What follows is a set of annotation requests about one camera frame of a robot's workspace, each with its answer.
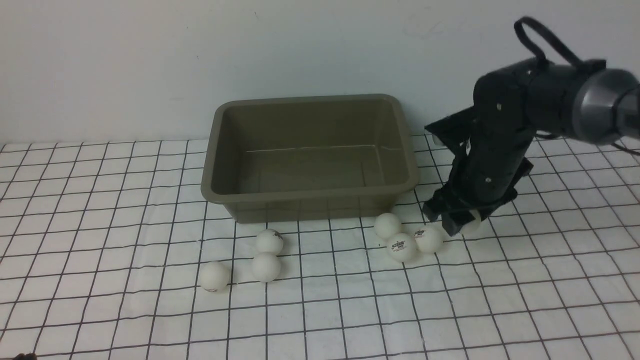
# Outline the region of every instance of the black cable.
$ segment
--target black cable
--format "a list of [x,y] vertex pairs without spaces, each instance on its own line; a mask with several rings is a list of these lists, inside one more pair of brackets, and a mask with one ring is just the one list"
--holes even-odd
[[516,21],[513,24],[513,28],[516,31],[516,36],[530,52],[535,55],[535,57],[540,62],[540,65],[546,66],[548,65],[547,56],[545,52],[540,49],[528,36],[524,31],[523,24],[529,26],[533,31],[535,31],[544,41],[546,41],[553,50],[555,50],[560,56],[562,56],[569,64],[574,66],[577,69],[584,69],[585,63],[580,60],[576,54],[573,53],[563,42],[560,40],[556,34],[554,34],[548,27],[544,26],[541,22],[533,19],[532,17],[522,17],[520,20]]
[[639,151],[631,150],[631,149],[626,148],[626,147],[624,147],[624,146],[622,146],[620,144],[612,143],[611,146],[615,147],[618,150],[622,150],[622,151],[626,152],[627,154],[640,156],[640,152]]

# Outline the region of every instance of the olive green plastic tub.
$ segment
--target olive green plastic tub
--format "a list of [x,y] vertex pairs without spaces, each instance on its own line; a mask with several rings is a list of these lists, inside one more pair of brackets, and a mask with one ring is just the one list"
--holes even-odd
[[394,97],[233,101],[213,119],[202,195],[240,223],[367,217],[418,179]]

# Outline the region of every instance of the black grid line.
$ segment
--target black grid line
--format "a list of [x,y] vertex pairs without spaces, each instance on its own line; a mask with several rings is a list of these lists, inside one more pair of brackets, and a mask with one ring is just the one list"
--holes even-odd
[[[426,136],[425,136],[425,141],[427,141],[427,146],[429,147],[429,150],[431,150],[431,144],[429,143],[429,141],[427,140]],[[433,151],[429,151],[429,155],[431,156],[431,159],[433,160],[433,163],[436,162],[435,157],[433,156]],[[438,174],[438,180],[440,182],[440,184],[443,183],[443,179],[442,179],[442,175],[440,174],[440,169],[438,169],[436,167],[436,173]],[[422,212],[420,212],[421,216],[422,216],[422,221],[424,221],[424,214],[422,214]],[[438,254],[435,254],[436,260],[438,262],[438,270],[440,272],[440,278],[442,280],[442,284],[444,286],[444,290],[446,291],[447,294],[447,298],[449,299],[449,304],[451,306],[451,313],[453,314],[453,320],[456,322],[456,328],[458,330],[458,336],[460,337],[460,343],[462,344],[462,347],[465,351],[465,357],[467,358],[467,360],[469,359],[469,353],[467,352],[467,347],[465,346],[465,339],[462,336],[462,330],[460,329],[460,323],[458,323],[458,317],[456,316],[456,310],[453,306],[453,300],[451,299],[451,294],[449,293],[450,288],[447,287],[447,281],[444,278],[444,274],[442,273],[442,263],[440,262],[440,257],[438,256]]]
[[[131,145],[132,151],[134,149],[135,144],[136,143],[133,143],[133,145]],[[158,145],[158,154],[159,153],[160,153],[160,145]],[[155,177],[155,175],[156,175],[155,172],[151,175],[152,182],[153,182],[153,178]],[[150,196],[151,196],[151,192],[148,192],[147,193],[147,201],[146,201],[147,203],[149,202],[149,197]],[[145,217],[146,211],[147,211],[147,207],[145,206],[145,209],[142,211],[142,217],[143,218]],[[133,262],[134,262],[134,259],[136,257],[136,249],[138,248],[137,245],[138,245],[138,242],[140,241],[140,231],[141,231],[141,229],[142,229],[142,225],[138,227],[138,233],[136,234],[136,243],[134,244],[134,247],[133,247],[133,252],[131,254],[131,262],[129,263],[129,271],[127,272],[127,280],[126,280],[125,288],[124,288],[125,291],[122,294],[122,300],[120,301],[120,306],[118,307],[118,321],[116,321],[116,326],[113,329],[113,335],[111,337],[111,346],[110,346],[110,349],[109,349],[109,357],[108,357],[109,360],[111,359],[111,350],[113,349],[113,344],[114,344],[114,341],[115,341],[115,338],[116,338],[116,332],[118,331],[118,325],[120,323],[120,319],[121,319],[121,315],[122,315],[122,306],[124,305],[125,294],[127,293],[127,287],[129,286],[129,279],[131,278],[131,270],[133,269]]]
[[[593,178],[589,175],[589,173],[588,173],[588,172],[587,172],[587,176],[589,176],[589,178],[593,181]],[[564,179],[560,178],[560,181],[562,181],[562,182],[563,182],[563,184],[566,186],[566,183],[565,183]],[[571,198],[573,199],[573,201],[575,202],[575,198],[573,197],[573,195],[572,195],[571,193],[569,193],[569,194],[570,194],[570,197],[571,197]],[[585,219],[587,219],[587,217],[584,215],[584,212],[583,212],[582,208],[580,208],[580,207],[579,207],[579,210],[580,210],[580,213],[582,214],[582,216],[583,216]],[[613,213],[616,215],[616,218],[618,219],[618,221],[620,221],[620,218],[619,218],[619,217],[618,217],[618,215],[615,213],[615,211],[614,211]],[[593,231],[593,228],[592,228],[591,224],[589,223],[589,220],[588,220],[588,219],[587,219],[587,223],[589,224],[589,228]],[[603,248],[605,248],[604,243],[602,242],[602,239],[600,239],[600,235],[598,235],[598,233],[596,233],[595,231],[593,231],[593,232],[595,233],[596,238],[598,238],[598,241],[600,242],[601,246],[602,246]],[[563,237],[563,239],[565,240],[565,242],[567,243],[567,246],[569,246],[569,243],[568,243],[568,240],[566,239],[566,236],[565,236],[564,234],[562,234],[562,237]],[[611,261],[616,265],[616,267],[618,268],[618,271],[619,271],[619,272],[621,272],[620,267],[616,264],[616,261],[615,261],[615,259],[611,256],[611,254],[607,253],[607,255],[609,255],[609,257],[611,258]],[[580,269],[582,270],[582,272],[583,272],[583,273],[584,273],[584,275],[586,276],[586,275],[587,275],[587,273],[584,271],[584,266],[582,265],[582,263],[581,263],[580,261],[578,261],[578,259],[577,259],[575,256],[574,256],[574,258],[576,259],[576,261],[577,261],[577,262],[578,262],[578,264],[580,265]],[[596,295],[596,297],[598,298],[598,300],[599,300],[600,302],[602,302],[602,299],[600,298],[600,296],[598,295],[598,292],[597,292],[597,291],[595,290],[595,288],[593,287],[593,284],[591,283],[591,280],[590,280],[589,278],[587,278],[587,282],[589,283],[589,286],[591,287],[591,290],[593,290],[593,293]],[[627,284],[627,288],[629,289],[629,291],[631,291],[631,293],[633,293],[633,291],[632,291],[631,287],[629,287],[629,285],[628,285],[628,284]],[[629,354],[629,357],[633,358],[633,353],[631,353],[631,349],[629,349],[629,345],[627,345],[627,342],[625,341],[624,337],[620,334],[620,331],[618,330],[618,326],[617,326],[617,325],[616,325],[616,323],[613,321],[613,318],[611,317],[611,314],[609,313],[609,310],[607,310],[607,307],[606,307],[606,306],[602,306],[602,308],[604,309],[605,313],[607,314],[607,317],[609,318],[609,321],[613,324],[613,327],[616,329],[616,332],[618,333],[618,337],[620,338],[620,341],[622,341],[622,343],[625,345],[625,348],[627,349],[627,353]],[[586,347],[586,346],[584,347],[584,349],[585,349],[585,351],[587,351],[587,353],[589,353],[589,350],[587,349],[587,347]]]
[[[184,168],[184,164],[186,161],[186,156],[182,159],[182,167]],[[182,176],[184,175],[184,169],[180,171],[180,183],[182,182]],[[172,218],[172,224],[171,224],[171,229],[170,229],[170,234],[173,232],[173,223],[175,221],[175,216],[177,214],[178,211],[178,198],[180,197],[180,188],[178,188],[178,195],[176,196],[176,204],[175,207],[173,208],[173,218]],[[173,243],[169,241],[169,245],[167,245],[166,247],[166,253],[164,254],[164,266],[162,267],[162,275],[160,276],[160,288],[162,289],[162,283],[164,281],[164,274],[165,274],[165,270],[166,270],[166,263],[167,260],[169,258],[169,251],[171,251],[171,245]],[[154,335],[154,326],[156,324],[156,317],[157,317],[157,311],[158,311],[158,303],[160,303],[160,294],[161,291],[158,292],[158,295],[156,297],[156,306],[154,308],[154,315],[151,319],[151,331],[149,331],[149,343],[151,344],[153,335]],[[149,351],[151,350],[151,346],[147,347],[147,359],[149,358]]]
[[[331,240],[331,257],[333,258],[333,269],[336,269],[335,264],[335,246],[333,245],[333,231],[331,229],[331,216],[329,216],[329,239]],[[344,356],[349,357],[349,352],[347,351],[347,337],[344,333],[344,317],[342,315],[342,301],[340,300],[340,284],[338,283],[338,271],[333,272],[333,278],[335,279],[335,290],[338,294],[338,311],[340,312],[340,325],[342,327],[342,344],[344,345]]]
[[[393,269],[393,270],[373,270],[371,273],[375,274],[375,273],[380,273],[380,272],[396,272],[396,271],[401,271],[402,269]],[[346,274],[341,274],[341,275],[367,275],[370,272],[354,272],[354,273],[346,273]],[[586,279],[596,279],[598,277],[616,277],[616,276],[621,276],[621,275],[639,275],[640,271],[637,272],[623,272],[621,274],[605,274],[605,275],[592,275],[592,276],[580,276],[580,277],[563,277],[561,279],[553,279],[553,280],[535,280],[535,281],[514,281],[514,282],[505,282],[505,283],[500,283],[500,284],[485,284],[485,285],[473,285],[473,286],[460,286],[460,287],[453,287],[453,288],[449,288],[447,290],[413,290],[413,291],[401,291],[401,292],[397,292],[397,293],[389,293],[389,294],[378,294],[377,297],[386,297],[386,296],[395,296],[395,295],[410,295],[410,294],[425,294],[425,293],[445,293],[447,291],[454,291],[454,290],[468,290],[468,289],[480,289],[480,288],[494,288],[494,287],[503,287],[503,286],[511,286],[511,285],[515,285],[515,286],[521,286],[521,285],[530,285],[530,284],[541,284],[541,283],[547,283],[547,282],[551,282],[551,281],[571,281],[571,280],[586,280]],[[286,280],[297,280],[297,279],[310,279],[310,278],[322,278],[322,277],[333,277],[333,275],[310,275],[310,276],[306,276],[306,277],[283,277],[283,278],[279,278],[276,279],[275,281],[286,281]],[[233,282],[232,285],[240,285],[240,284],[251,284],[251,283],[256,283],[258,281],[245,281],[245,282]],[[169,288],[167,290],[185,290],[185,289],[193,289],[196,288],[197,286],[184,286],[184,287],[179,287],[179,288]],[[158,289],[146,289],[146,290],[137,290],[137,291],[119,291],[119,292],[114,292],[114,293],[106,293],[106,294],[100,294],[100,295],[92,295],[91,297],[108,297],[108,296],[112,296],[112,295],[120,295],[120,294],[135,294],[135,293],[143,293],[143,292],[153,292],[153,291],[158,291],[160,290]],[[14,304],[14,303],[25,303],[25,302],[38,302],[38,301],[44,301],[44,300],[68,300],[68,299],[84,299],[88,296],[72,296],[72,297],[55,297],[55,298],[50,298],[50,299],[33,299],[33,300],[21,300],[21,301],[10,301],[10,302],[3,302],[0,303],[0,305],[7,305],[7,304]],[[366,297],[371,297],[370,295],[368,296],[354,296],[354,297],[341,297],[340,299],[342,300],[351,300],[351,299],[364,299]],[[309,304],[309,303],[313,303],[313,302],[324,302],[324,301],[336,301],[336,300],[340,300],[339,298],[327,298],[327,299],[321,299],[321,300],[306,300],[305,304]],[[603,303],[594,303],[594,304],[590,304],[589,306],[592,305],[608,305],[608,304],[615,304],[618,302],[603,302]],[[282,303],[285,305],[293,305],[293,304],[302,304],[302,302],[287,302],[287,303]],[[250,309],[252,308],[252,306],[238,306],[238,307],[231,307],[230,309]],[[224,308],[220,308],[214,311],[221,311],[221,310],[226,310],[229,309],[227,307]],[[156,315],[156,317],[162,317],[162,316],[171,316],[171,315]]]

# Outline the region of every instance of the printed logo on ball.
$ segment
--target printed logo on ball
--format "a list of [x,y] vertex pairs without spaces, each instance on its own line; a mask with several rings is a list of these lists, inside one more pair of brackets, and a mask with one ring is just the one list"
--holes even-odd
[[400,251],[403,250],[405,248],[404,246],[404,241],[399,241],[393,245],[391,245],[391,251]]

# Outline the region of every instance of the table surface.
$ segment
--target table surface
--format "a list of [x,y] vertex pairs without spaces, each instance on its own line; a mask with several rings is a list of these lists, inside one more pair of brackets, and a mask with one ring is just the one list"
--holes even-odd
[[[452,154],[413,136],[413,231]],[[627,142],[640,148],[640,143]],[[206,141],[5,145],[0,358],[640,358],[640,165],[613,147],[534,142],[520,196],[435,255],[392,261],[372,218],[237,224],[200,195]],[[282,273],[255,282],[254,236]],[[232,269],[199,288],[208,261]]]

